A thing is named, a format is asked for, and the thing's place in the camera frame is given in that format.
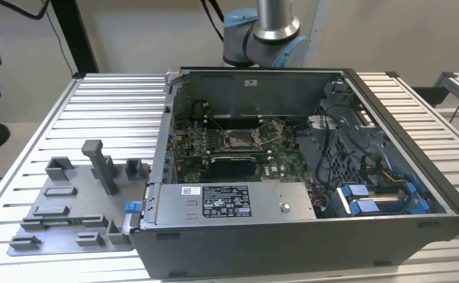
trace aluminum extrusion table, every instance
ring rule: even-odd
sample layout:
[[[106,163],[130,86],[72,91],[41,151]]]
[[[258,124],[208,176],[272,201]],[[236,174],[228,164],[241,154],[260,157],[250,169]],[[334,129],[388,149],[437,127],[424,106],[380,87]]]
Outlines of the aluminum extrusion table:
[[[361,73],[370,90],[459,190],[459,132],[400,78]],[[136,251],[44,256],[6,255],[45,182],[52,156],[89,164],[85,139],[101,139],[116,163],[152,164],[164,108],[164,76],[88,74],[73,79],[0,183],[0,282],[137,282],[152,280]],[[213,278],[200,282],[459,282],[459,237],[428,244],[401,266]]]

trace screw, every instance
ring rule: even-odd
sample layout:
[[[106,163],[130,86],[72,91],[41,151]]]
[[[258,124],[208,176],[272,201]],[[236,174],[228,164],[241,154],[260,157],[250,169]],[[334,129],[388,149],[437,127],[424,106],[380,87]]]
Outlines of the screw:
[[[288,203],[280,203],[278,209],[280,209],[281,213],[288,213],[290,211],[290,206]]]

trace blue tab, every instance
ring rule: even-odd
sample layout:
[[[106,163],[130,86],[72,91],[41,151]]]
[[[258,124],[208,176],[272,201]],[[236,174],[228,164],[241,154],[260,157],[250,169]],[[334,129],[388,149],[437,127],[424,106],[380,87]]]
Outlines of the blue tab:
[[[164,161],[169,162],[170,158],[172,158],[172,155],[170,155],[169,151],[166,151],[166,153],[164,155]]]
[[[378,207],[373,200],[357,200],[349,204],[349,209],[354,216],[378,212]]]
[[[138,202],[128,202],[124,206],[125,213],[140,213],[141,204]]]
[[[429,210],[428,203],[424,199],[418,199],[414,208],[409,211],[410,214],[427,214]]]
[[[369,196],[369,190],[365,185],[348,185],[349,191],[352,192],[352,196],[361,197]]]
[[[349,204],[349,210],[352,211],[353,216],[360,214],[360,207],[357,206],[356,202]]]
[[[405,188],[408,190],[409,195],[413,195],[416,193],[416,188],[414,188],[414,186],[412,185],[410,182],[405,183]]]
[[[344,197],[349,197],[352,195],[352,192],[349,190],[349,186],[348,185],[344,185],[340,190],[342,191],[342,196]]]
[[[356,204],[360,208],[361,213],[372,213],[372,212],[378,212],[378,207],[374,203],[373,200],[357,200]]]

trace yellow wire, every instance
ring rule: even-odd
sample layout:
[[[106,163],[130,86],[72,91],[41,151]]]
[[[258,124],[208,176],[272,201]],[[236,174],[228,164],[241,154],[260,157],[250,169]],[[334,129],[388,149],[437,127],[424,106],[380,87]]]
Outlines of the yellow wire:
[[[396,180],[392,178],[392,176],[388,175],[388,173],[385,171],[381,170],[381,173],[386,176],[386,178],[394,182]]]

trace gray post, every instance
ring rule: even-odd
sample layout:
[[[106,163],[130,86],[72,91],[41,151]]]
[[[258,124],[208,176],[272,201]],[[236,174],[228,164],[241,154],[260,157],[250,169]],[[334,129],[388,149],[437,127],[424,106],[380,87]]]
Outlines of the gray post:
[[[268,41],[278,41],[298,31],[298,18],[292,15],[290,0],[257,0],[258,20],[253,34]]]
[[[101,153],[102,142],[100,140],[86,140],[81,147],[81,153],[90,159],[94,167],[94,173],[98,176],[101,185],[106,194],[114,195],[118,191],[117,185],[113,182],[113,175],[110,168],[106,166],[106,160]]]

